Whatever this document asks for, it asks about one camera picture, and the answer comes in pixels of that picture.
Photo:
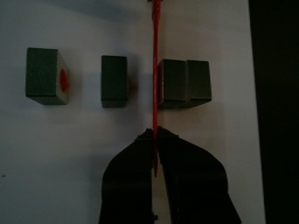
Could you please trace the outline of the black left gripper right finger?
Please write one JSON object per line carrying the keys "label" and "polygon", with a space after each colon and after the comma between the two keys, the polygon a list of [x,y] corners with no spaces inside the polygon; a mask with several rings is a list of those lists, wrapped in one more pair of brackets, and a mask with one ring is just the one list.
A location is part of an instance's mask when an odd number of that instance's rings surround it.
{"label": "black left gripper right finger", "polygon": [[164,128],[159,156],[172,224],[240,224],[220,161]]}

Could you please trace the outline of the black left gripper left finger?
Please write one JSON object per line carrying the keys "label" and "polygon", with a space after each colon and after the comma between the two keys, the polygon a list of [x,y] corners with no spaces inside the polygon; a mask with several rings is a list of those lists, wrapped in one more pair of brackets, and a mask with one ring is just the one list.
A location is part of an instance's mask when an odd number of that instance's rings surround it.
{"label": "black left gripper left finger", "polygon": [[97,224],[155,223],[152,167],[152,131],[147,129],[107,166]]}

